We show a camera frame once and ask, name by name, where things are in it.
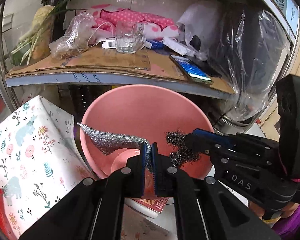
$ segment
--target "plastic wrap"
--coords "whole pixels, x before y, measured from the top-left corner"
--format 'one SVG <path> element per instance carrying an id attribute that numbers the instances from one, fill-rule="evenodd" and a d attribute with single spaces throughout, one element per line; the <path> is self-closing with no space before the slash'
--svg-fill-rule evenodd
<path id="1" fill-rule="evenodd" d="M 290 54 L 290 42 L 271 13 L 245 4 L 228 5 L 208 60 L 236 92 L 220 103 L 220 110 L 241 122 L 264 109 L 282 53 Z"/>
<path id="2" fill-rule="evenodd" d="M 197 50 L 196 57 L 207 60 L 209 47 L 217 37 L 217 26 L 221 17 L 221 3 L 201 0 L 190 5 L 177 22 L 179 42 Z"/>
<path id="3" fill-rule="evenodd" d="M 51 57 L 57 60 L 77 56 L 88 50 L 88 40 L 93 35 L 95 20 L 90 13 L 75 16 L 65 35 L 49 44 Z"/>

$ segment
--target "silver screw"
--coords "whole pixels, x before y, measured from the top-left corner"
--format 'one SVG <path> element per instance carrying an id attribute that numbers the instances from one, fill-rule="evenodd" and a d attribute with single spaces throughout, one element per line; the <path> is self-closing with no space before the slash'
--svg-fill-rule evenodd
<path id="1" fill-rule="evenodd" d="M 131 172 L 131 169 L 129 167 L 124 167 L 121 169 L 121 172 L 123 174 L 129 174 Z"/>
<path id="2" fill-rule="evenodd" d="M 213 184 L 215 184 L 215 182 L 216 182 L 216 179 L 214 177 L 211 177 L 211 176 L 206 177 L 206 183 L 213 185 Z"/>
<path id="3" fill-rule="evenodd" d="M 171 166 L 167 169 L 167 171 L 171 174 L 175 174 L 178 171 L 178 169 L 176 167 Z"/>
<path id="4" fill-rule="evenodd" d="M 91 179 L 91 178 L 86 178 L 83 181 L 83 185 L 85 185 L 85 186 L 90 186 L 92 183 L 93 183 L 93 179 Z"/>

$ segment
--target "cardboard sheet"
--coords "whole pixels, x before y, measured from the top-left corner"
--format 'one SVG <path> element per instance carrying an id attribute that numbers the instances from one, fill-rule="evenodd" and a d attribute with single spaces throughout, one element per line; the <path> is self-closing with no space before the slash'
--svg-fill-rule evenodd
<path id="1" fill-rule="evenodd" d="M 117 73 L 164 80 L 192 82 L 169 58 L 143 48 L 134 54 L 121 54 L 116 49 L 93 47 L 82 55 L 56 61 L 50 56 L 20 70 L 11 70 L 6 78 L 54 73 Z M 210 88 L 233 94 L 233 89 L 221 78 L 211 78 Z"/>

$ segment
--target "purple fabric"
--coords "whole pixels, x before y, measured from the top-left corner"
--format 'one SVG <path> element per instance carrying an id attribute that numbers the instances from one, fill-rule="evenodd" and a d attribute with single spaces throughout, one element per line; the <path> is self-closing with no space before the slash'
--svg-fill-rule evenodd
<path id="1" fill-rule="evenodd" d="M 272 229 L 282 238 L 293 235 L 300 227 L 300 205 L 296 211 L 288 218 L 280 219 L 274 224 Z"/>

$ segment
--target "glass mug handle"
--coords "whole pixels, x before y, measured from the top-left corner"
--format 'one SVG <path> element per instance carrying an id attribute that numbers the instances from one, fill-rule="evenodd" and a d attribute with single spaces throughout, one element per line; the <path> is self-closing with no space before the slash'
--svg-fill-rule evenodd
<path id="1" fill-rule="evenodd" d="M 146 44 L 146 37 L 142 33 L 138 33 L 138 46 L 136 47 L 136 51 L 143 49 Z"/>

